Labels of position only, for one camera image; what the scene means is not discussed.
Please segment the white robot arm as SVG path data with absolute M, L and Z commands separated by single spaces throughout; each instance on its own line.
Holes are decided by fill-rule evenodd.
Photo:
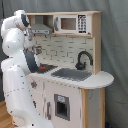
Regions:
M 40 62 L 35 53 L 24 48 L 27 29 L 30 22 L 24 10 L 15 11 L 1 26 L 2 49 L 8 56 L 1 63 L 7 111 L 24 120 L 25 124 L 18 128 L 54 128 L 51 121 L 37 112 L 31 98 L 26 76 L 36 72 Z

